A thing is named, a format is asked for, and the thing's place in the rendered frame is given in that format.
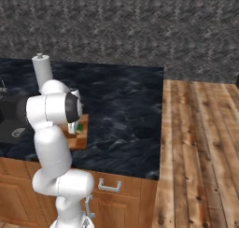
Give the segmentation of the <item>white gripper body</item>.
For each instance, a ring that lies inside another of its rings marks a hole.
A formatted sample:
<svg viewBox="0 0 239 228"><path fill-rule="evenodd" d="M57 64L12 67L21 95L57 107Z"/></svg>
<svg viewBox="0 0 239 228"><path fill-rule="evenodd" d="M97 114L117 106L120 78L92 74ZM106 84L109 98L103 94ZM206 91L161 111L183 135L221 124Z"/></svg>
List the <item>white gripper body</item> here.
<svg viewBox="0 0 239 228"><path fill-rule="evenodd" d="M75 135L77 133L77 126L78 126L77 121L74 121L72 123L68 123L67 126L68 126L68 133L70 135Z"/></svg>

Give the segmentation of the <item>wooden cutting board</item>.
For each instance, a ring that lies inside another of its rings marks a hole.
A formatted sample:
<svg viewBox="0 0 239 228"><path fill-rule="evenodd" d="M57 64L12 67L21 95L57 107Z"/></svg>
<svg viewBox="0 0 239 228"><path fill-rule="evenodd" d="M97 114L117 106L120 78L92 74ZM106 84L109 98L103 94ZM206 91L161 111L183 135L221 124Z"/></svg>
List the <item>wooden cutting board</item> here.
<svg viewBox="0 0 239 228"><path fill-rule="evenodd" d="M75 135L70 135L68 133L66 124L60 126L67 139L68 147L71 150L84 150L87 148L89 116L87 114L82 115L78 123L83 123L83 131L82 133L76 133Z"/></svg>

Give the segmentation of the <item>black sink basin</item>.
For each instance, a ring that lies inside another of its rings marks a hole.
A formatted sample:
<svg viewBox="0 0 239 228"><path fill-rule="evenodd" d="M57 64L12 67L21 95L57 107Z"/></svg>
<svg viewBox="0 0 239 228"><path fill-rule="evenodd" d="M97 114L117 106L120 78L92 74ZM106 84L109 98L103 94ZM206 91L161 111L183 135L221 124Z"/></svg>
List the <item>black sink basin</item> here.
<svg viewBox="0 0 239 228"><path fill-rule="evenodd" d="M39 109L36 96L9 96L0 98L0 143L18 145L34 140L32 122Z"/></svg>

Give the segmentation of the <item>white paper towel roll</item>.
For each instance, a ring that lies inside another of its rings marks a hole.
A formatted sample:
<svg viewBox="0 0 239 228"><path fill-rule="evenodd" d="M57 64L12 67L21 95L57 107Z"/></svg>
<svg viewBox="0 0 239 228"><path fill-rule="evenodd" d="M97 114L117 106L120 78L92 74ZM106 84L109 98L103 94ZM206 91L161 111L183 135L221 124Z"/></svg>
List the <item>white paper towel roll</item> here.
<svg viewBox="0 0 239 228"><path fill-rule="evenodd" d="M38 90L41 92L43 85L50 79L53 79L50 59L48 55L38 53L32 58L35 76L38 84Z"/></svg>

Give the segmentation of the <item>wooden drawer front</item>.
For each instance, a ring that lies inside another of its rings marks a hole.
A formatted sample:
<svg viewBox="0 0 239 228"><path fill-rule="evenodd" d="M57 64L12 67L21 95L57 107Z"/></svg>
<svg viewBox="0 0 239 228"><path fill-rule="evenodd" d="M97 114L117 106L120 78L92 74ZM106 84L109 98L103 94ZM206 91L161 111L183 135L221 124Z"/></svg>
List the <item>wooden drawer front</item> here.
<svg viewBox="0 0 239 228"><path fill-rule="evenodd" d="M31 180L40 163L0 157L0 175Z"/></svg>
<svg viewBox="0 0 239 228"><path fill-rule="evenodd" d="M105 181L105 185L111 187L116 187L118 181L121 181L120 192L111 192L111 193L127 195L136 198L140 196L141 190L140 178L125 177L101 172L92 172L92 175L94 177L94 189L97 192L106 192L98 189L99 178L103 178Z"/></svg>

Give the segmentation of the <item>dark metal tap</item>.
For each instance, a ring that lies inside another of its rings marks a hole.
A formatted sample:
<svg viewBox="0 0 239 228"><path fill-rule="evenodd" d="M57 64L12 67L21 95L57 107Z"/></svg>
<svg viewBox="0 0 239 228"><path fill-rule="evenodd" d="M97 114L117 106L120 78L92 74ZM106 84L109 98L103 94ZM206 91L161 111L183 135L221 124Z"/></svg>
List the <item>dark metal tap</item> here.
<svg viewBox="0 0 239 228"><path fill-rule="evenodd" d="M0 98L3 97L4 94L7 93L7 87L5 86L5 83L3 80L2 81L2 86L0 87Z"/></svg>

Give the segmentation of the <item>wooden cupboard door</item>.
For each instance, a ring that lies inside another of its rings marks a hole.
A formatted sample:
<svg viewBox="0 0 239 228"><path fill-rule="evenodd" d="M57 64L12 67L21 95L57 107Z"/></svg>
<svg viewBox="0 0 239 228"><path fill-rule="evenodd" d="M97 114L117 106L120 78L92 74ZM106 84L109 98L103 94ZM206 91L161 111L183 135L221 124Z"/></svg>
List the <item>wooden cupboard door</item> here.
<svg viewBox="0 0 239 228"><path fill-rule="evenodd" d="M90 213L95 228L138 228L139 199L106 192L93 192Z"/></svg>
<svg viewBox="0 0 239 228"><path fill-rule="evenodd" d="M49 228L50 214L40 194L28 179L0 175L0 220L29 228Z"/></svg>

